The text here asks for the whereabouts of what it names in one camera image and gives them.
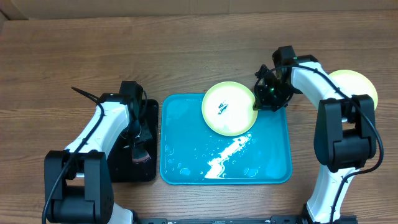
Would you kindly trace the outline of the yellow plate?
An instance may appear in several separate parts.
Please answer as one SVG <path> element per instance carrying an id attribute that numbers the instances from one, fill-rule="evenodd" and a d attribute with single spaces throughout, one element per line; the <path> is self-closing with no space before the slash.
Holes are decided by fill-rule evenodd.
<path id="1" fill-rule="evenodd" d="M 377 90 L 364 75 L 353 70 L 337 70 L 330 73 L 330 77 L 340 87 L 349 90 L 354 95 L 369 95 L 373 99 L 374 109 L 376 110 L 378 104 Z"/>
<path id="2" fill-rule="evenodd" d="M 204 95 L 201 112 L 205 123 L 223 136 L 237 136 L 254 125 L 258 111 L 253 109 L 254 93 L 238 82 L 221 82 Z"/>

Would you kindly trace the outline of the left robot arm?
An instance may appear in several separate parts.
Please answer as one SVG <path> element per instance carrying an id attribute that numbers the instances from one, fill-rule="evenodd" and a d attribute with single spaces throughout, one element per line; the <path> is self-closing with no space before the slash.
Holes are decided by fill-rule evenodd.
<path id="1" fill-rule="evenodd" d="M 137 93 L 81 95 L 96 111 L 80 135 L 44 159 L 42 223 L 139 223 L 114 200 L 113 184 L 155 177 L 159 104 Z"/>

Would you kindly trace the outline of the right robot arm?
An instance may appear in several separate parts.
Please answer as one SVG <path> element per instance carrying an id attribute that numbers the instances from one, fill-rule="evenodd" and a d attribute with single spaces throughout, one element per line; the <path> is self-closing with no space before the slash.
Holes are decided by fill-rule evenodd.
<path id="1" fill-rule="evenodd" d="M 340 209 L 354 177 L 374 171 L 364 165 L 382 150 L 374 100 L 340 85 L 311 55 L 273 60 L 274 68 L 261 65 L 255 74 L 254 110 L 277 111 L 294 94 L 303 94 L 317 109 L 313 146 L 320 171 L 296 222 L 357 223 L 356 217 L 342 217 Z"/>

